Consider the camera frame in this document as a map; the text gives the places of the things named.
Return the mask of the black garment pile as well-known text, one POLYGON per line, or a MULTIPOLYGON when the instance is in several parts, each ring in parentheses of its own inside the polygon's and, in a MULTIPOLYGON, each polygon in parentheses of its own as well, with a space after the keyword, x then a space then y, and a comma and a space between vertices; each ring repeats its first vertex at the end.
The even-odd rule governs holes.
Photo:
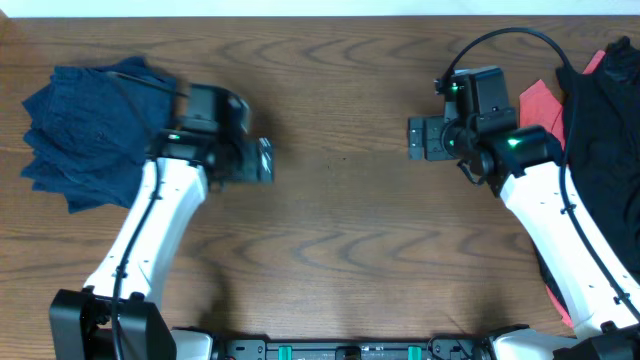
POLYGON ((612 250, 639 279, 639 50, 624 36, 583 73, 556 70, 572 179, 612 250))

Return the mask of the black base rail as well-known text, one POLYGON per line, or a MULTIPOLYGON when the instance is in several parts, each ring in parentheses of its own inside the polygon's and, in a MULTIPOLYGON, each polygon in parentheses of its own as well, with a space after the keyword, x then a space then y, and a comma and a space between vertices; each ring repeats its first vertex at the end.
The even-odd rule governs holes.
POLYGON ((194 327, 174 328, 171 336, 179 359, 202 360, 445 360, 495 359, 493 341, 516 325, 485 337, 435 335, 400 340, 270 340, 265 336, 220 337, 194 327))

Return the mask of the red garment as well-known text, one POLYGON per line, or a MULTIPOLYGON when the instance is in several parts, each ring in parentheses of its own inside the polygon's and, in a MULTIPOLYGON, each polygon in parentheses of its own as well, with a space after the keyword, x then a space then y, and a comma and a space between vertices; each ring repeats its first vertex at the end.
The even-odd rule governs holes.
MULTIPOLYGON (((520 126, 528 127, 541 125, 559 140, 561 147, 565 148, 564 125, 562 121, 563 105, 551 93, 542 80, 538 80, 519 96, 520 101, 520 126)), ((561 296, 558 286, 548 267, 536 253, 540 274, 545 283, 545 288, 551 303, 560 314, 562 322, 569 328, 573 328, 573 322, 569 316, 566 304, 561 296)))

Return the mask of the navy blue denim shorts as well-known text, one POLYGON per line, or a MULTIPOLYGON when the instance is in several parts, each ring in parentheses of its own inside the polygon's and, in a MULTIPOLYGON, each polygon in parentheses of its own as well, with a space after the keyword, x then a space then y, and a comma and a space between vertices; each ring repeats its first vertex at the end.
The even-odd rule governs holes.
POLYGON ((101 67, 58 66, 48 85, 23 101, 24 141, 34 159, 21 172, 39 192, 65 197, 76 213, 132 206, 146 150, 170 121, 174 77, 129 57, 101 67))

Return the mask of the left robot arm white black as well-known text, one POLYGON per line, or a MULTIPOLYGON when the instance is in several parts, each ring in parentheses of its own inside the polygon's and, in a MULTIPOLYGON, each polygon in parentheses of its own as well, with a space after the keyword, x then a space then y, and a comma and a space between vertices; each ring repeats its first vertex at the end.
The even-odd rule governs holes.
POLYGON ((49 308, 58 359, 214 359, 204 330, 170 329, 163 291, 185 230, 212 183, 270 183, 273 145, 243 133, 164 130, 151 143, 132 208, 79 291, 49 308))

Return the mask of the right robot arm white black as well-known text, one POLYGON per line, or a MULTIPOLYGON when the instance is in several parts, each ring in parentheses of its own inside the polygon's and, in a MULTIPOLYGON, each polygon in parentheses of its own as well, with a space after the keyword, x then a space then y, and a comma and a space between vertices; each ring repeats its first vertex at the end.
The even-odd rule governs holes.
POLYGON ((512 326, 483 339, 450 339, 462 359, 636 359, 639 286, 584 207, 559 142, 543 127, 481 132, 443 116, 408 121, 412 160, 454 160, 516 216, 554 278, 571 337, 512 326))

